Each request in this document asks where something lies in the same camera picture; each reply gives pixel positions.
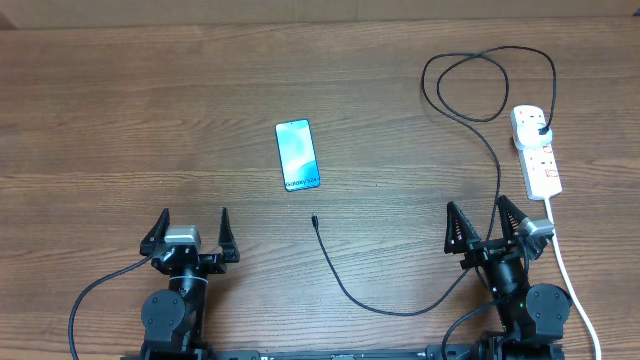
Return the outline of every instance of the blue phone screen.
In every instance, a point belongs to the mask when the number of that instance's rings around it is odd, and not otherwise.
[[[276,137],[285,189],[295,191],[319,186],[320,173],[309,120],[276,125]]]

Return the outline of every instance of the wooden surface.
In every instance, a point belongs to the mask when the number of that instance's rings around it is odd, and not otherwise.
[[[0,0],[18,29],[631,16],[638,0]]]
[[[640,23],[634,18],[161,27],[0,33],[0,358],[68,359],[67,319],[93,280],[139,259],[164,207],[213,249],[229,208],[242,262],[210,281],[206,338],[260,351],[421,348],[489,294],[468,276],[429,314],[409,311],[461,273],[442,253],[456,200],[487,230],[495,169],[482,143],[419,91],[431,56],[504,44],[544,50],[558,68],[554,121],[564,192],[553,199],[565,261],[605,358],[636,359],[640,336]],[[548,109],[548,64],[495,54],[507,109]],[[449,64],[434,64],[428,82]],[[443,85],[469,114],[493,113],[504,85],[483,62]],[[274,125],[308,117],[322,185],[284,191]],[[508,112],[479,126],[498,154],[502,193],[529,215]],[[564,285],[549,247],[533,283]],[[99,286],[76,322],[82,359],[138,351],[139,311],[167,278],[145,266]],[[494,312],[452,342],[498,328]],[[569,359],[591,343],[572,310]]]

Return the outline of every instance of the white power cord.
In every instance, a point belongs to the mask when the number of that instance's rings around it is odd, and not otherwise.
[[[544,207],[547,210],[547,217],[549,221],[555,224],[553,221],[553,213],[551,212],[551,202],[548,197],[544,198]],[[553,250],[556,253],[556,259],[558,260],[558,267],[560,268],[560,272],[562,273],[562,278],[564,279],[565,284],[567,285],[567,290],[569,290],[569,295],[571,295],[571,299],[573,303],[576,305],[576,309],[582,316],[582,320],[584,320],[587,329],[589,329],[589,334],[591,334],[591,339],[593,340],[593,346],[595,347],[595,355],[596,360],[600,360],[602,353],[600,350],[600,341],[598,340],[598,335],[596,334],[596,330],[593,328],[587,313],[582,308],[580,301],[578,301],[578,296],[576,292],[573,290],[573,285],[571,285],[571,280],[569,280],[569,274],[567,274],[567,269],[564,266],[564,261],[562,260],[562,254],[560,253],[560,245],[558,245],[558,236],[556,230],[553,230]]]

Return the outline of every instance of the wall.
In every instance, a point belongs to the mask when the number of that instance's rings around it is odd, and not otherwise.
[[[631,16],[639,6],[638,0],[0,0],[0,28]]]

